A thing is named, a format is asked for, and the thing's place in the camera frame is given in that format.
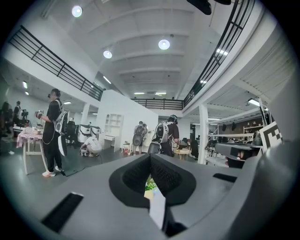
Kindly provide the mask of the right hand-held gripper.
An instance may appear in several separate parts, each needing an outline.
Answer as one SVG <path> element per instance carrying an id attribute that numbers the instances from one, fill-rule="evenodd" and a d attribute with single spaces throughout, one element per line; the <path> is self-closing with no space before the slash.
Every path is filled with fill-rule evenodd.
<path id="1" fill-rule="evenodd" d="M 281 144 L 283 141 L 277 123 L 271 124 L 256 131 L 251 144 L 217 143 L 215 150 L 225 156 L 230 168 L 242 168 L 248 158 L 257 156 Z"/>

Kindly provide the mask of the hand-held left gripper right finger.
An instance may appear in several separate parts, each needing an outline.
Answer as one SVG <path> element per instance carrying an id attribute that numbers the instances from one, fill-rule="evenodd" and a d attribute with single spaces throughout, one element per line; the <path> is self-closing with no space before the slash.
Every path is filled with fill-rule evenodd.
<path id="1" fill-rule="evenodd" d="M 160 154 L 196 177 L 189 199 L 165 210 L 171 236 L 150 240 L 267 240 L 283 235 L 279 222 L 297 184 L 297 143 L 284 142 L 241 169 L 193 164 Z"/>

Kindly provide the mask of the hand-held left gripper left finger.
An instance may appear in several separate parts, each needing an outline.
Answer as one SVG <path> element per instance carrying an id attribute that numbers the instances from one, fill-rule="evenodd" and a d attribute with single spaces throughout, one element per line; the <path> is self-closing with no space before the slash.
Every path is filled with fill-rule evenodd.
<path id="1" fill-rule="evenodd" d="M 89 167 L 23 218 L 45 240 L 164 240 L 144 197 L 149 170 L 147 154 Z"/>

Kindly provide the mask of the round wooden side table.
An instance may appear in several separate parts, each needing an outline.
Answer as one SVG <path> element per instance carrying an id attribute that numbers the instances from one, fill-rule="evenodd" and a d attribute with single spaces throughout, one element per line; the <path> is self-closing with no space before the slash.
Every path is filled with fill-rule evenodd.
<path id="1" fill-rule="evenodd" d="M 185 156 L 189 156 L 189 154 L 191 153 L 191 150 L 190 149 L 179 149 L 179 148 L 176 148 L 174 149 L 174 154 L 178 156 L 178 158 L 180 160 L 183 160 L 185 158 Z"/>

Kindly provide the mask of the table with white cloth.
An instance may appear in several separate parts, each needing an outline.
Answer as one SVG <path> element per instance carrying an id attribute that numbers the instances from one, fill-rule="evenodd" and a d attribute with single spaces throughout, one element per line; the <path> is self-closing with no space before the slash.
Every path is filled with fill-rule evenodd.
<path id="1" fill-rule="evenodd" d="M 161 193 L 154 194 L 150 200 L 149 216 L 160 230 L 165 231 L 166 198 Z"/>

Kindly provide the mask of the flowering plant in cream pot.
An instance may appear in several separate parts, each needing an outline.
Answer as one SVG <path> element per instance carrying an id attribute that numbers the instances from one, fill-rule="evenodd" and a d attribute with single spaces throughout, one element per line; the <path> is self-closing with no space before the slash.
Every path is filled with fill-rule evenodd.
<path id="1" fill-rule="evenodd" d="M 154 180 L 151 177 L 149 177 L 145 184 L 144 197 L 149 200 L 152 200 L 159 193 L 160 193 L 160 190 L 157 187 L 156 183 L 154 182 Z"/>

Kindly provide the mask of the white desk with hutch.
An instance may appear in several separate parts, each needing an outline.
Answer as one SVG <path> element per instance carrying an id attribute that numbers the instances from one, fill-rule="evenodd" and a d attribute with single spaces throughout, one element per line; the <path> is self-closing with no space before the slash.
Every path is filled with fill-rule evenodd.
<path id="1" fill-rule="evenodd" d="M 105 116 L 105 121 L 100 127 L 101 133 L 99 135 L 99 141 L 103 150 L 109 148 L 113 148 L 114 152 L 120 150 L 123 120 L 124 116 L 121 114 L 111 113 Z"/>

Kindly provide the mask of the black office chair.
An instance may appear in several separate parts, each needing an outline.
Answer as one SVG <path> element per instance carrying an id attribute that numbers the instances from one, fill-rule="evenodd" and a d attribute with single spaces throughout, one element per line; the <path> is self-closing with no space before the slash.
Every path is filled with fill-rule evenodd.
<path id="1" fill-rule="evenodd" d="M 67 146 L 73 146 L 74 149 L 78 145 L 78 127 L 74 121 L 67 123 L 67 134 L 66 134 Z"/>

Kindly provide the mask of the black balcony railing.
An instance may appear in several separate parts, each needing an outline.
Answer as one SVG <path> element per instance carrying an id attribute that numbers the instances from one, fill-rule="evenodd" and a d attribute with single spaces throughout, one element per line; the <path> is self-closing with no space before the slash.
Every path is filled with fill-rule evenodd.
<path id="1" fill-rule="evenodd" d="M 58 78 L 64 80 L 93 99 L 96 99 L 97 101 L 101 100 L 103 90 L 100 87 L 89 81 L 67 64 L 24 26 L 20 26 L 20 28 L 10 37 L 8 42 L 32 61 L 47 69 Z"/>
<path id="2" fill-rule="evenodd" d="M 190 88 L 183 100 L 133 98 L 132 100 L 146 108 L 163 110 L 182 110 L 186 107 L 212 78 L 225 61 L 228 53 L 236 44 L 253 11 L 255 0 L 234 0 L 233 8 L 225 29 L 217 42 L 214 52 L 198 74 L 196 82 Z"/>

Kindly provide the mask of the table with pink checkered cloth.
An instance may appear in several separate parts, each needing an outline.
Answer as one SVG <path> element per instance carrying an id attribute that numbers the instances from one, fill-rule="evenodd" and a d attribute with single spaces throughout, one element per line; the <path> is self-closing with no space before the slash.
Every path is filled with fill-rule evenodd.
<path id="1" fill-rule="evenodd" d="M 15 127 L 14 130 L 20 130 L 21 132 L 17 136 L 17 148 L 22 148 L 22 158 L 24 164 L 25 174 L 28 175 L 27 168 L 27 156 L 37 156 L 42 157 L 45 169 L 47 170 L 47 163 L 45 159 L 42 134 L 43 130 L 36 127 Z"/>

